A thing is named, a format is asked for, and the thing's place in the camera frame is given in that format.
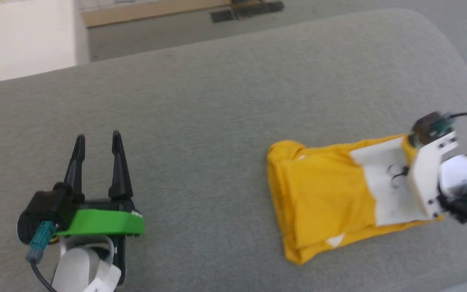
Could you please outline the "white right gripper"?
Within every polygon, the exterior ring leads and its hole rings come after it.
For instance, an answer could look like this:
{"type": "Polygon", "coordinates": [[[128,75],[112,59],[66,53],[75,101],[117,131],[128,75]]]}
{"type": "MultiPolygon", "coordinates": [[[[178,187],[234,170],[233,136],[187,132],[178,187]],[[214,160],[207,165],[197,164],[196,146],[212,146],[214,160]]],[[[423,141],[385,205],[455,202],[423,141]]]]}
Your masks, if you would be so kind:
{"type": "Polygon", "coordinates": [[[437,201],[440,164],[444,155],[458,146],[456,132],[449,130],[428,144],[421,142],[420,135],[411,133],[408,142],[416,150],[409,165],[408,185],[427,218],[435,219],[442,212],[437,201]]]}

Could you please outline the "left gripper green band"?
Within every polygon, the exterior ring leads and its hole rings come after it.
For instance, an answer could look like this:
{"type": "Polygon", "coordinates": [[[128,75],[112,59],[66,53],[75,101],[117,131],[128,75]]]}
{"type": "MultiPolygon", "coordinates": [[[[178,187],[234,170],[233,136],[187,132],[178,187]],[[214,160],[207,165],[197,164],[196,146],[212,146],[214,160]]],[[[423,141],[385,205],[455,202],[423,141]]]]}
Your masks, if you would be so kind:
{"type": "Polygon", "coordinates": [[[122,135],[112,134],[114,168],[110,200],[86,201],[82,191],[85,136],[78,135],[67,167],[64,183],[55,190],[67,195],[67,208],[60,211],[63,221],[56,222],[57,236],[139,236],[144,233],[145,220],[132,201],[133,191],[122,135]]]}

